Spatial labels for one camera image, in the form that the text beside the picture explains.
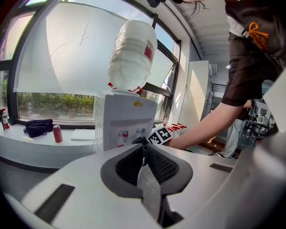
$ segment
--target red can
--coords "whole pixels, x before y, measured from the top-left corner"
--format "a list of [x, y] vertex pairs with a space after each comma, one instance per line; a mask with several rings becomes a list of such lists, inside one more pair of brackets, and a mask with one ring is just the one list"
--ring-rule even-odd
[[53, 134], [54, 134], [54, 139], [57, 143], [62, 142], [62, 133], [61, 133], [61, 127], [59, 125], [53, 126]]

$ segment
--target person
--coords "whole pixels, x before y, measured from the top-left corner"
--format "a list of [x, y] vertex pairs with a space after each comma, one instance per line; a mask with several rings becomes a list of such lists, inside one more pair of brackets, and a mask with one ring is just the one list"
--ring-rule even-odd
[[[197, 8], [203, 0], [172, 1]], [[216, 109], [170, 147], [186, 149], [226, 130], [246, 101], [261, 95], [262, 82], [275, 81], [286, 67], [286, 0], [225, 0], [225, 11], [231, 25], [225, 94]]]
[[252, 106], [253, 105], [251, 99], [247, 100], [242, 111], [229, 127], [227, 133], [227, 141], [225, 143], [224, 149], [221, 152], [224, 157], [231, 157], [237, 149], [239, 137], [244, 130], [247, 120], [250, 119], [249, 111]]

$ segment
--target ceiling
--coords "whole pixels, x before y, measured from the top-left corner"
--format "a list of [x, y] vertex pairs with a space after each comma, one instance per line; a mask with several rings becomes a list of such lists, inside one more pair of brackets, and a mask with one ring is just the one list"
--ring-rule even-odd
[[206, 0], [205, 9], [193, 15], [194, 5], [179, 5], [192, 27], [203, 52], [202, 60], [217, 64], [218, 72], [226, 72], [229, 64], [229, 29], [230, 25], [225, 14], [225, 0]]

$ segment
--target brown t-shirt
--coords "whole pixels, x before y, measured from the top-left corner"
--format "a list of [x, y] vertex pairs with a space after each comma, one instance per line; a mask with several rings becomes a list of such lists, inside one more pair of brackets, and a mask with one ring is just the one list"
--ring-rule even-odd
[[226, 1], [227, 15], [248, 38], [230, 33], [231, 68], [224, 104], [241, 106], [247, 99], [261, 98], [262, 82], [275, 81], [286, 67], [285, 14], [268, 4], [267, 0]]

